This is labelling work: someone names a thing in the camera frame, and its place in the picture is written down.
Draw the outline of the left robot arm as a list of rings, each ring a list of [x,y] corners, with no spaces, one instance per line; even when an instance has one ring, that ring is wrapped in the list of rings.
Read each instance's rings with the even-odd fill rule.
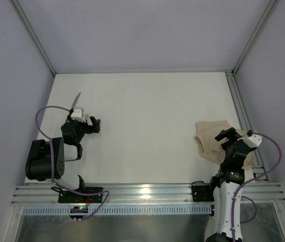
[[[61,126],[62,136],[49,141],[34,140],[31,144],[25,165],[25,174],[29,180],[57,182],[60,189],[73,190],[76,195],[85,194],[87,188],[78,174],[67,173],[65,163],[82,158],[81,141],[85,135],[100,132],[100,119],[91,116],[88,121],[80,122],[67,118]]]

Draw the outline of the beige cloth napkin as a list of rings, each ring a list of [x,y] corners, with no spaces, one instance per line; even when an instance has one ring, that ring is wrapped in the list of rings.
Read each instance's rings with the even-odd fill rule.
[[[196,123],[196,142],[198,153],[202,158],[221,164],[225,158],[225,151],[221,144],[225,140],[217,141],[215,137],[231,126],[226,120]]]

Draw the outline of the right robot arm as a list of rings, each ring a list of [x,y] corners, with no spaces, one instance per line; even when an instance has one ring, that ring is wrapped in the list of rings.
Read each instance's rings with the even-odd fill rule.
[[[240,226],[240,203],[245,181],[244,161],[252,149],[242,140],[235,128],[222,130],[215,140],[221,141],[225,152],[218,173],[210,180],[210,191],[213,193],[214,226],[212,234],[206,241],[242,241]]]

